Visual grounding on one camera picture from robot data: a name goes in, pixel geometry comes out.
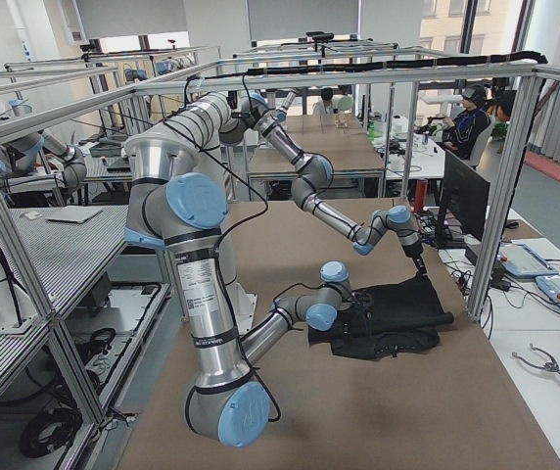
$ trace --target black monitor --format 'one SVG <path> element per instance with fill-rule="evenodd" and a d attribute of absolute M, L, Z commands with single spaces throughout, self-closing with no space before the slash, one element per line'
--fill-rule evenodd
<path fill-rule="evenodd" d="M 483 239 L 489 188 L 489 182 L 476 170 L 450 151 L 445 151 L 441 203 L 435 227 L 435 239 L 438 244 L 439 241 L 444 241 L 443 229 L 448 212 L 458 221 L 462 233 L 473 235 L 478 240 Z M 452 232 L 452 223 L 450 220 L 448 222 Z"/>

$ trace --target red carpet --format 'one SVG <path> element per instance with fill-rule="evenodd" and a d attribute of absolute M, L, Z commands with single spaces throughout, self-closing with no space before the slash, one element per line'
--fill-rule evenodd
<path fill-rule="evenodd" d="M 528 166 L 548 175 L 560 182 L 560 164 L 548 157 L 534 154 L 533 152 L 526 152 L 525 163 Z"/>

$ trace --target office chair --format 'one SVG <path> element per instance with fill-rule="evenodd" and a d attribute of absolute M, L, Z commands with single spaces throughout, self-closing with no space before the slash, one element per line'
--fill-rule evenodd
<path fill-rule="evenodd" d="M 489 138 L 495 126 L 495 117 L 489 116 L 489 118 L 491 124 L 485 130 L 483 130 L 476 139 L 476 143 L 474 144 L 474 147 L 472 148 L 472 151 L 469 155 L 469 160 L 463 161 L 473 169 L 476 169 L 476 167 L 480 164 L 480 158 L 483 156 L 483 152 L 487 147 L 487 142 L 489 142 Z"/>

